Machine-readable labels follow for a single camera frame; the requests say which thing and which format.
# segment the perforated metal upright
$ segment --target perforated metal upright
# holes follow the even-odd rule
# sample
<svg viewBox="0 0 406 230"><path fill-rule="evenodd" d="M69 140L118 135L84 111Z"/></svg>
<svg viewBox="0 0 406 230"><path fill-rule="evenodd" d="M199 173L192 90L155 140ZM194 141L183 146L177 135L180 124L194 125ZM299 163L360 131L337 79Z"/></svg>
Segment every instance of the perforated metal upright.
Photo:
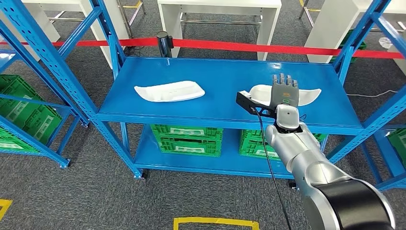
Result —
<svg viewBox="0 0 406 230"><path fill-rule="evenodd" d="M11 11L13 12L14 8L10 7L3 7L3 12ZM17 16L9 16L11 20L16 22ZM23 36L30 40L31 42L35 43L36 39L31 37L33 33L32 30L21 30ZM76 125L78 122L81 122L83 126L87 127L89 124L89 119L85 116L73 103L73 101L67 96L67 94L63 91L62 88L58 86L58 84L51 78L51 76L41 67L41 65L35 60L35 58L25 49L25 47L18 41L18 39L11 33L11 31L6 27L6 25L0 21L0 35L8 42L8 44L13 48L13 50L1 50L0 53L2 54L2 60L0 62L0 70L5 70L12 62L17 59L21 59L24 61L38 76L40 79L44 81L44 83L51 89L51 91L64 103L64 105L56 104L56 103L47 103L37 100L31 100L27 98L20 98L11 95L0 94L0 98L17 100L21 102L29 102L33 104L42 104L48 105L54 108L62 117L60 124L54 130L53 134L49 138L46 144L43 144L33 138L31 135L27 134L26 132L22 131L16 125L14 125L8 119L0 116L0 126L7 131L14 134L17 138L25 141L32 147L36 149L36 151L26 151L21 149L2 149L1 152L4 153L14 153L14 154L23 154L23 155L35 155L35 156L45 156L49 157L60 164L61 168L66 168L69 165L70 159L65 159L62 157L62 151L66 146L70 136L72 135ZM46 59L47 56L42 54L42 59ZM62 126L67 121L67 118L72 115L74 117L72 124L70 125L69 129L67 130L66 134L64 135L61 143L57 151L51 150L49 147L53 143L55 137L61 130Z"/></svg>
<svg viewBox="0 0 406 230"><path fill-rule="evenodd" d="M237 91L244 90L245 87L266 83L271 73L285 72L293 77L303 78L303 81L299 80L300 84L310 89L325 87L318 98L319 102L313 103L314 106L319 106L321 103L324 106L323 111L318 110L317 113L319 114L315 114L316 109L314 107L312 109L311 106L299 108L299 111L307 113L305 122L312 132L348 136L344 142L328 154L332 162L337 162L343 158L357 145L382 128L389 120L401 113L406 106L406 86L403 86L396 95L361 124L342 88L350 59L374 23L391 38L400 52L406 54L404 40L382 17L383 11L390 2L389 0L374 0L372 2L333 65L125 57L103 0L90 0L90 2L94 7L92 14L79 25L73 34L82 35L84 29L87 29L95 19L105 31L106 40L111 50L115 81L100 108L97 108L91 101L64 62L67 53L79 40L78 36L71 36L58 52L21 2L0 0L0 6L21 33L27 35L27 31L31 32L27 35L28 43L34 47L39 56L45 57L46 66L128 165L136 178L141 178L143 169L270 177L268 166L263 159L247 158L239 156L237 153L237 129L258 129L259 123L254 116L248 115L234 103L234 97ZM198 81L205 89L206 95L193 101L157 104L141 99L133 89L135 85L150 86L169 83L168 81L184 81L182 75L187 75L191 81ZM337 100L340 103L328 103ZM337 110L342 110L343 113L337 115ZM121 123L123 141L112 131L108 122ZM145 126L136 155L132 157L128 147L126 123L223 127L222 153L216 159L162 154L151 130ZM272 119L264 119L265 125L272 123ZM272 161L271 164L274 166L275 176L280 178L292 177L282 163Z"/></svg>

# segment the white table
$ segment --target white table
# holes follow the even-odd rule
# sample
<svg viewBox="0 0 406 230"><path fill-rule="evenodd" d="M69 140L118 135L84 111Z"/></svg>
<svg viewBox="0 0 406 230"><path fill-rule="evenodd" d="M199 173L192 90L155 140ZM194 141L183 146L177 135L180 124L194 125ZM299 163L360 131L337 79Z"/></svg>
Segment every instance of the white table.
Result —
<svg viewBox="0 0 406 230"><path fill-rule="evenodd" d="M403 38L406 40L406 32L403 32ZM391 46L388 49L388 52L398 52L395 46ZM406 59L394 59L397 66L401 69L401 71L406 75Z"/></svg>
<svg viewBox="0 0 406 230"><path fill-rule="evenodd" d="M258 45L271 43L281 6L281 0L158 0L162 29L177 39L183 38L180 24L180 16L183 12L262 15L257 38ZM178 56L179 49L179 47L172 49L174 58ZM258 52L258 60L266 60L267 54Z"/></svg>
<svg viewBox="0 0 406 230"><path fill-rule="evenodd" d="M40 7L43 11L71 11L71 12L83 12L85 16L88 16L92 11L92 6L89 0L22 0L27 8L29 7ZM128 32L123 23L123 17L118 8L117 2L115 0L104 0L106 4L107 11L113 22L113 26L117 33L119 39L128 39ZM96 20L95 23L90 27L96 40L106 40L104 32ZM112 67L112 61L110 57L110 49L108 46L100 47L107 62Z"/></svg>
<svg viewBox="0 0 406 230"><path fill-rule="evenodd" d="M359 14L372 0L326 0L305 47L333 48L341 44ZM406 0L392 0L384 13L406 14ZM328 63L332 56L307 55L309 62Z"/></svg>

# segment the lower shelf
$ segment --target lower shelf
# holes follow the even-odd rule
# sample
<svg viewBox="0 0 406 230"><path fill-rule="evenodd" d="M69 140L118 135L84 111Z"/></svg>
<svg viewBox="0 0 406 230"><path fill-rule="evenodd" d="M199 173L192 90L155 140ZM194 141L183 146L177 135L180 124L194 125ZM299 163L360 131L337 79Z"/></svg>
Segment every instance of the lower shelf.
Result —
<svg viewBox="0 0 406 230"><path fill-rule="evenodd" d="M239 155L239 138L238 129L224 129L220 157L162 153L151 128L144 126L135 165L143 169L271 177L266 159ZM271 161L271 165L276 178L293 179L281 161Z"/></svg>

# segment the green plastic crate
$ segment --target green plastic crate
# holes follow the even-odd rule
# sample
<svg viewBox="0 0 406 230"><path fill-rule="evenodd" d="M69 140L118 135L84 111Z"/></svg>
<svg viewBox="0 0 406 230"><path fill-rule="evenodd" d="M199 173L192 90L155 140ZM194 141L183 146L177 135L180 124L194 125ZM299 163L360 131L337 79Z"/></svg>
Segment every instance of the green plastic crate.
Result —
<svg viewBox="0 0 406 230"><path fill-rule="evenodd" d="M0 85L7 86L0 89L0 93L43 101L43 99L28 85L20 76L1 75ZM0 115L13 122L16 126L22 128L25 121L40 105L35 103L0 98Z"/></svg>
<svg viewBox="0 0 406 230"><path fill-rule="evenodd" d="M313 136L315 136L318 142L322 142L327 137L327 134L314 133Z"/></svg>
<svg viewBox="0 0 406 230"><path fill-rule="evenodd" d="M268 143L266 143L266 148L270 160L281 160ZM243 156L266 158L261 130L243 130L238 152Z"/></svg>
<svg viewBox="0 0 406 230"><path fill-rule="evenodd" d="M154 135L159 137L201 139L201 140L222 140L222 128L172 126L151 124Z"/></svg>
<svg viewBox="0 0 406 230"><path fill-rule="evenodd" d="M327 134L314 133L313 136L315 136L315 138L318 142L322 142L324 140L324 138L327 137ZM261 130L244 129L242 131L242 138L247 139L247 140L262 142Z"/></svg>
<svg viewBox="0 0 406 230"><path fill-rule="evenodd" d="M342 49L346 43L346 41L348 40L348 38L350 37L351 33L353 30L349 30L347 35L345 35L344 39L342 40L341 44L338 46L339 49ZM360 47L358 47L358 50L364 50L367 48L367 44L365 44L365 42L362 42ZM333 56L330 60L330 63L333 63L336 60L337 56ZM351 57L351 61L350 63L354 63L356 60L358 59L358 57Z"/></svg>
<svg viewBox="0 0 406 230"><path fill-rule="evenodd" d="M12 81L14 81L18 75L8 75L8 74L0 74L0 90L6 88Z"/></svg>
<svg viewBox="0 0 406 230"><path fill-rule="evenodd" d="M0 127L0 152L1 150L39 152L37 149L20 140L2 127Z"/></svg>
<svg viewBox="0 0 406 230"><path fill-rule="evenodd" d="M406 167L406 128L400 128L392 132L388 139Z"/></svg>
<svg viewBox="0 0 406 230"><path fill-rule="evenodd" d="M164 153L219 157L221 152L220 140L161 137L157 138L157 142Z"/></svg>
<svg viewBox="0 0 406 230"><path fill-rule="evenodd" d="M270 160L280 161L281 159L276 154L275 150L266 143L266 148L268 152L268 157ZM266 153L264 151L264 146L262 141L247 141L240 142L239 148L240 155L249 156L249 157L260 157L266 158Z"/></svg>
<svg viewBox="0 0 406 230"><path fill-rule="evenodd" d="M18 75L0 75L0 93L44 101ZM48 143L50 136L62 121L61 116L50 106L5 98L0 98L0 115L43 144ZM8 139L17 138L12 134L10 135L11 137L7 137Z"/></svg>
<svg viewBox="0 0 406 230"><path fill-rule="evenodd" d="M46 145L61 121L61 116L54 109L40 105L27 119L23 130Z"/></svg>

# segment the silver robot arm segment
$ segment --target silver robot arm segment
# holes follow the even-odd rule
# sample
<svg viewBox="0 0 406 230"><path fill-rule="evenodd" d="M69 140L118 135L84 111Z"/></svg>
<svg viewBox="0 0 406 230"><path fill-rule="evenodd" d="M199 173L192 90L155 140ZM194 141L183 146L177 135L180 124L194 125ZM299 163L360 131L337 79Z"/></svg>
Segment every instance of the silver robot arm segment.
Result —
<svg viewBox="0 0 406 230"><path fill-rule="evenodd" d="M383 194L330 163L307 125L299 122L297 108L280 104L276 114L265 138L293 174L314 230L395 229Z"/></svg>

